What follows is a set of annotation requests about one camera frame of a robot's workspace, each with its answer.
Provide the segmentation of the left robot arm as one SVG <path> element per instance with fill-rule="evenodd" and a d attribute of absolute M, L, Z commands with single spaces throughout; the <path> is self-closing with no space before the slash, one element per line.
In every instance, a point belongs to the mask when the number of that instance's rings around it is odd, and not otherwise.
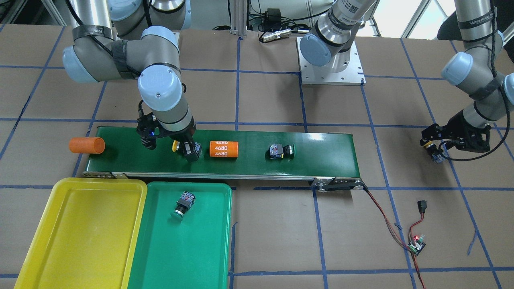
<path fill-rule="evenodd" d="M 336 0 L 300 39 L 299 55 L 316 67 L 327 66 L 337 55 L 349 60 L 358 27 L 374 3 Z M 453 147 L 481 157 L 492 153 L 490 125 L 510 117 L 513 109 L 513 74 L 503 75 L 494 65 L 503 47 L 503 34 L 496 27 L 493 1 L 456 0 L 455 7 L 465 51 L 456 53 L 441 75 L 473 102 L 445 126 L 434 123 L 422 131 L 419 143 L 434 161 L 448 159 L 444 150 Z"/>

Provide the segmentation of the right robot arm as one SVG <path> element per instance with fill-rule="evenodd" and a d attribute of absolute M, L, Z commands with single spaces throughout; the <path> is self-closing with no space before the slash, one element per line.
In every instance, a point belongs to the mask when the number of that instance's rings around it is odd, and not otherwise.
<path fill-rule="evenodd" d="M 170 137 L 188 162 L 201 146 L 181 80 L 176 30 L 190 26 L 189 0 L 67 0 L 76 25 L 73 45 L 63 50 L 63 65 L 78 83 L 136 80 L 141 101 L 137 133 L 155 149 Z M 141 104 L 151 109 L 145 114 Z"/>

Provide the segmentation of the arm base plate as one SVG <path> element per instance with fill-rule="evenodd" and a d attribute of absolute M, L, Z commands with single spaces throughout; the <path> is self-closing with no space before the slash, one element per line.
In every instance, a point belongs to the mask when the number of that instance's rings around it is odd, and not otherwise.
<path fill-rule="evenodd" d="M 345 53 L 337 53 L 325 66 L 310 64 L 301 53 L 301 38 L 297 38 L 298 61 L 302 83 L 306 85 L 364 85 L 362 69 L 356 42 Z"/>

